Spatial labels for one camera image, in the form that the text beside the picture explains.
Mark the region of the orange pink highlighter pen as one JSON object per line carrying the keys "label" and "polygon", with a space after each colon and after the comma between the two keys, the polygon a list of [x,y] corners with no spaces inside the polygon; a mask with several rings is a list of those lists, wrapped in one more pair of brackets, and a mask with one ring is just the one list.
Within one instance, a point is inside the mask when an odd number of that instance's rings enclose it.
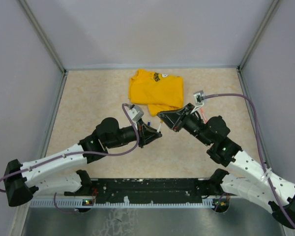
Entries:
{"label": "orange pink highlighter pen", "polygon": [[200,113],[201,113],[201,116],[203,118],[204,123],[207,123],[207,118],[206,118],[206,116],[205,116],[204,111],[203,111],[202,108],[200,108]]}

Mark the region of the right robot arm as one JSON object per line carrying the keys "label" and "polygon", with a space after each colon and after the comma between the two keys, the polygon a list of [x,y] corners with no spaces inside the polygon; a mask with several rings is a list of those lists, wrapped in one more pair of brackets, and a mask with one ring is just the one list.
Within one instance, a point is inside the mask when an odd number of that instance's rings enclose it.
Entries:
{"label": "right robot arm", "polygon": [[179,110],[159,112],[157,116],[174,132],[185,129],[208,146],[210,158],[225,167],[220,170],[222,176],[210,182],[210,190],[217,195],[226,192],[247,199],[285,227],[295,229],[295,184],[263,167],[228,138],[230,129],[221,116],[203,122],[192,114],[193,109],[189,103]]}

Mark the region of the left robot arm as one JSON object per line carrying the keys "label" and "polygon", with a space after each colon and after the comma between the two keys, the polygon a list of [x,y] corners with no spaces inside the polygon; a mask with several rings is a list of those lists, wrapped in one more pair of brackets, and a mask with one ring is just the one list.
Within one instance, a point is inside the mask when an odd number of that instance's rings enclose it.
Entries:
{"label": "left robot arm", "polygon": [[9,161],[3,181],[8,205],[17,207],[43,194],[87,195],[92,191],[92,182],[86,171],[78,170],[62,177],[57,174],[108,156],[110,148],[131,142],[143,148],[161,137],[161,132],[141,119],[134,126],[120,128],[115,118],[105,118],[91,135],[64,151],[30,162]]}

